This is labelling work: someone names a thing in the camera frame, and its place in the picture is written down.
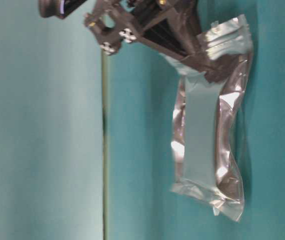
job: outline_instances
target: vertical edge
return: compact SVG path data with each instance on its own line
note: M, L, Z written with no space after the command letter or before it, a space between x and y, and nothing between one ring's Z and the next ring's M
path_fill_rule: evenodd
M101 51L101 91L102 91L102 128L103 128L103 239L108 236L108 59Z

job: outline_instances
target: black camera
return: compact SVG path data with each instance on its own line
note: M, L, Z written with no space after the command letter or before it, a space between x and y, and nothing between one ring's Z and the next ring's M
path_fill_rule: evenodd
M66 18L87 0L38 0L39 13L43 18Z

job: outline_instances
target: resealable bag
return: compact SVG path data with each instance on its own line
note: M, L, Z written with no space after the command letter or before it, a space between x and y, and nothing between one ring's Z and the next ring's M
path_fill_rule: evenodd
M253 44L244 15L197 36L199 62L210 74L170 57L180 80L173 111L172 191L193 197L238 222L245 206L242 176L232 147L233 123L250 72Z

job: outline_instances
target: teal wall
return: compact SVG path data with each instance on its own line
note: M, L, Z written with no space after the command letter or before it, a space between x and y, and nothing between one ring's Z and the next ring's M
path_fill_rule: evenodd
M0 1L0 240L101 240L102 96L83 13Z
M285 239L285 1L199 0L199 12L204 29L244 13L252 31L243 218L169 192L178 76L154 50L123 44L107 61L108 240Z

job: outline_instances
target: silver foil bag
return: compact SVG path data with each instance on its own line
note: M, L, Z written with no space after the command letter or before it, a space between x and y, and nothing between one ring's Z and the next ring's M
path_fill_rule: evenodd
M172 191L193 197L238 222L244 211L242 176L233 151L233 123L251 67L253 44L244 15L197 36L199 61L210 74L170 57L180 80L173 111Z

